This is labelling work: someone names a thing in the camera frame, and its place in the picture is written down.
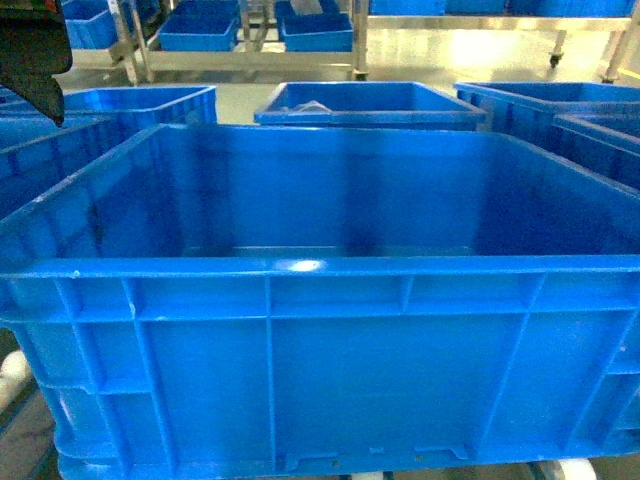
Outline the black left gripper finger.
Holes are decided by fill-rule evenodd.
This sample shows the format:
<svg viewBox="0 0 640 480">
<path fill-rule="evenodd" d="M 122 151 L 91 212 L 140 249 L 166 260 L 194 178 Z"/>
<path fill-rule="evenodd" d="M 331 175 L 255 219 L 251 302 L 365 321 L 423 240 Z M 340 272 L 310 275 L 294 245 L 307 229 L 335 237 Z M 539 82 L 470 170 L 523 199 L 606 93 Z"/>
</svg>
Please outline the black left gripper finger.
<svg viewBox="0 0 640 480">
<path fill-rule="evenodd" d="M 1 3 L 1 85 L 60 126 L 63 91 L 55 79 L 73 60 L 62 4 L 56 0 Z"/>
</svg>

